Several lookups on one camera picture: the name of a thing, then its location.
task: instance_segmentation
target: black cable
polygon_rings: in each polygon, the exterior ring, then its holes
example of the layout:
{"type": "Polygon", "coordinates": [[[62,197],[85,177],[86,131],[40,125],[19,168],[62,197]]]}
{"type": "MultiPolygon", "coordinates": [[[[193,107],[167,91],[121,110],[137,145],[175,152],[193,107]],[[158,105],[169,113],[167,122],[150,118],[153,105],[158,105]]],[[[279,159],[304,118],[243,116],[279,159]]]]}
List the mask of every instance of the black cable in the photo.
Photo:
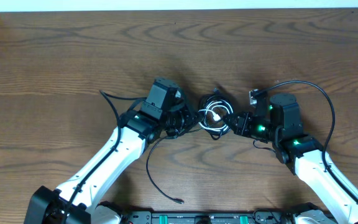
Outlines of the black cable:
{"type": "Polygon", "coordinates": [[[152,155],[154,149],[158,146],[158,144],[160,144],[160,142],[161,142],[162,140],[166,139],[167,137],[168,137],[168,136],[165,136],[164,138],[159,139],[159,140],[154,144],[154,146],[151,148],[151,150],[150,150],[150,152],[149,152],[149,156],[147,156],[147,160],[146,160],[146,172],[147,172],[147,175],[148,175],[148,177],[149,177],[151,183],[154,185],[154,187],[155,187],[162,195],[164,195],[166,198],[168,198],[169,200],[172,200],[172,201],[174,201],[174,202],[176,202],[176,203],[184,204],[185,201],[183,201],[182,199],[179,199],[179,198],[171,198],[171,197],[169,197],[167,194],[165,194],[164,192],[162,192],[162,190],[161,190],[159,187],[157,187],[157,184],[154,183],[154,181],[153,181],[153,179],[152,179],[152,177],[151,177],[151,175],[150,175],[150,172],[149,172],[149,159],[150,159],[150,156],[152,155]]]}
{"type": "Polygon", "coordinates": [[[254,145],[254,147],[255,148],[257,148],[257,149],[266,149],[266,150],[269,150],[269,151],[272,151],[272,152],[274,152],[274,153],[276,153],[276,150],[274,150],[274,149],[272,149],[272,148],[269,148],[269,147],[258,147],[258,146],[256,146],[255,145],[255,142],[257,142],[258,140],[254,140],[253,142],[252,142],[252,144],[254,145]]]}
{"type": "Polygon", "coordinates": [[[136,99],[135,102],[128,108],[128,111],[133,110],[140,102],[145,101],[146,98],[136,99]]]}
{"type": "Polygon", "coordinates": [[[64,209],[64,217],[62,220],[62,224],[66,223],[68,212],[70,210],[71,205],[73,204],[74,198],[77,195],[77,193],[81,190],[81,188],[85,184],[86,180],[88,180],[88,178],[95,172],[95,170],[98,169],[98,167],[117,149],[119,141],[121,140],[121,128],[119,125],[119,115],[118,115],[117,109],[114,107],[114,105],[108,98],[107,94],[105,94],[102,90],[99,90],[99,91],[100,91],[100,94],[102,94],[102,96],[107,100],[111,109],[114,111],[114,115],[116,116],[117,127],[118,127],[117,140],[116,140],[116,143],[113,145],[113,147],[110,149],[110,151],[108,151],[108,153],[85,175],[85,177],[81,180],[81,182],[76,186],[73,194],[71,195],[71,197],[64,209]]]}
{"type": "Polygon", "coordinates": [[[260,209],[256,209],[253,214],[252,214],[252,219],[255,221],[256,224],[260,224],[257,220],[256,220],[256,213],[259,212],[259,211],[266,211],[266,212],[270,212],[270,214],[272,214],[274,220],[276,221],[276,224],[280,224],[281,222],[279,222],[276,217],[274,216],[273,212],[270,211],[269,209],[266,209],[266,208],[260,208],[260,209]]]}
{"type": "Polygon", "coordinates": [[[292,80],[292,81],[287,81],[287,82],[283,82],[283,83],[279,83],[275,86],[272,86],[270,88],[267,88],[265,90],[260,90],[257,91],[257,93],[255,94],[254,97],[262,94],[263,92],[269,91],[269,90],[273,90],[274,88],[277,88],[279,86],[282,85],[286,85],[286,84],[291,84],[291,83],[302,83],[302,84],[307,84],[307,85],[311,85],[315,88],[317,88],[327,99],[328,103],[329,103],[329,107],[331,108],[331,116],[333,117],[332,123],[331,123],[331,129],[329,130],[326,142],[324,143],[323,146],[323,151],[321,153],[321,159],[323,160],[323,164],[324,167],[326,169],[326,171],[328,171],[328,173],[331,175],[331,177],[335,180],[335,182],[343,189],[343,191],[345,191],[355,202],[356,204],[358,204],[358,197],[356,195],[354,195],[334,174],[334,172],[331,170],[331,166],[329,166],[327,164],[327,160],[326,160],[326,151],[327,151],[327,147],[328,147],[328,142],[331,139],[331,136],[333,135],[333,131],[334,131],[334,127],[335,127],[335,111],[334,111],[334,105],[331,101],[331,99],[329,98],[328,94],[318,85],[311,83],[311,82],[306,82],[306,81],[300,81],[300,80],[292,80]]]}
{"type": "Polygon", "coordinates": [[[113,96],[109,93],[104,93],[106,96],[118,99],[118,100],[138,100],[138,99],[147,99],[147,97],[133,97],[133,98],[126,98],[126,97],[120,97],[120,96],[113,96]]]}
{"type": "Polygon", "coordinates": [[[191,130],[191,131],[188,131],[187,133],[193,133],[193,132],[200,131],[200,130],[204,130],[204,128],[199,128],[199,129],[196,129],[196,130],[191,130]]]}

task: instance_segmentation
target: black cable tie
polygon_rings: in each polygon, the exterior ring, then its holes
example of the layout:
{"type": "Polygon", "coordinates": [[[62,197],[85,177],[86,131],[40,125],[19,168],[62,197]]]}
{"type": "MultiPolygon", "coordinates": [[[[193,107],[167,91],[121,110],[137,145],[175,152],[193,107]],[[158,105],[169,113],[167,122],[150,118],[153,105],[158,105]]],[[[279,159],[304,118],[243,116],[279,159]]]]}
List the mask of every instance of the black cable tie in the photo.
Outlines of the black cable tie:
{"type": "Polygon", "coordinates": [[[331,165],[328,165],[328,166],[325,168],[324,172],[327,172],[327,169],[328,169],[328,168],[331,169],[331,165]]]}
{"type": "Polygon", "coordinates": [[[81,189],[82,189],[81,182],[80,182],[79,184],[77,184],[77,186],[75,187],[75,189],[74,189],[74,190],[76,190],[76,189],[78,189],[78,192],[80,192],[80,191],[81,191],[81,189]]]}
{"type": "Polygon", "coordinates": [[[216,140],[219,140],[222,137],[222,133],[223,133],[223,130],[221,129],[221,132],[219,133],[219,136],[217,138],[214,137],[214,134],[210,134],[210,135],[211,135],[211,138],[216,141],[216,140]]]}

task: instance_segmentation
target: green led light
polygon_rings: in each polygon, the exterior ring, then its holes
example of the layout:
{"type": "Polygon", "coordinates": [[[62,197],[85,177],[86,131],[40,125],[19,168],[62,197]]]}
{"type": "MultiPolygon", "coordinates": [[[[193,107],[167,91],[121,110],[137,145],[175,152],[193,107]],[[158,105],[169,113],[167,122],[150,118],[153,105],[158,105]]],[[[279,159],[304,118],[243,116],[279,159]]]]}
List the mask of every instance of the green led light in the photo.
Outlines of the green led light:
{"type": "Polygon", "coordinates": [[[258,131],[265,131],[265,130],[266,130],[266,128],[263,127],[262,125],[259,125],[259,126],[258,126],[258,131]]]}

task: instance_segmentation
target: tangled wires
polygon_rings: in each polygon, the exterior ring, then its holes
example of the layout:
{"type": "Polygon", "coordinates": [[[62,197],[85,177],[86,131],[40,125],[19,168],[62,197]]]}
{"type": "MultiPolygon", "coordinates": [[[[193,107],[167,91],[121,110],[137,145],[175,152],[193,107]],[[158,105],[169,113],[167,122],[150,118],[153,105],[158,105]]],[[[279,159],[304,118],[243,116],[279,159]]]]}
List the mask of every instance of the tangled wires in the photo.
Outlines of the tangled wires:
{"type": "Polygon", "coordinates": [[[202,97],[198,111],[204,112],[204,119],[199,125],[211,135],[212,139],[218,140],[230,131],[229,126],[222,124],[221,120],[224,115],[232,114],[233,108],[230,101],[222,96],[219,90],[215,89],[213,94],[202,97]]]}

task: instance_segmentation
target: white cable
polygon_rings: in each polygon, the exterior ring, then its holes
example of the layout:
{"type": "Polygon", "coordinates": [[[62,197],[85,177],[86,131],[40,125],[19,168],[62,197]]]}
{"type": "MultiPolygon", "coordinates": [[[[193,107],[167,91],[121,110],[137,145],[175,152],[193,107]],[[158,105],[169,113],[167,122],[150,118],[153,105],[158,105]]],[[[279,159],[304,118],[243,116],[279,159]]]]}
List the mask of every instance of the white cable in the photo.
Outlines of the white cable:
{"type": "MultiPolygon", "coordinates": [[[[201,109],[199,111],[205,111],[205,115],[207,112],[211,112],[213,115],[213,119],[215,121],[220,121],[221,117],[215,111],[213,111],[214,108],[224,108],[226,110],[227,114],[233,113],[233,109],[232,109],[231,105],[228,102],[226,102],[225,100],[218,100],[215,102],[210,102],[208,105],[206,105],[205,109],[201,109]]],[[[220,128],[209,128],[209,127],[204,126],[201,122],[199,122],[198,124],[203,129],[207,129],[210,131],[226,131],[229,128],[226,124],[221,126],[220,128]]]]}

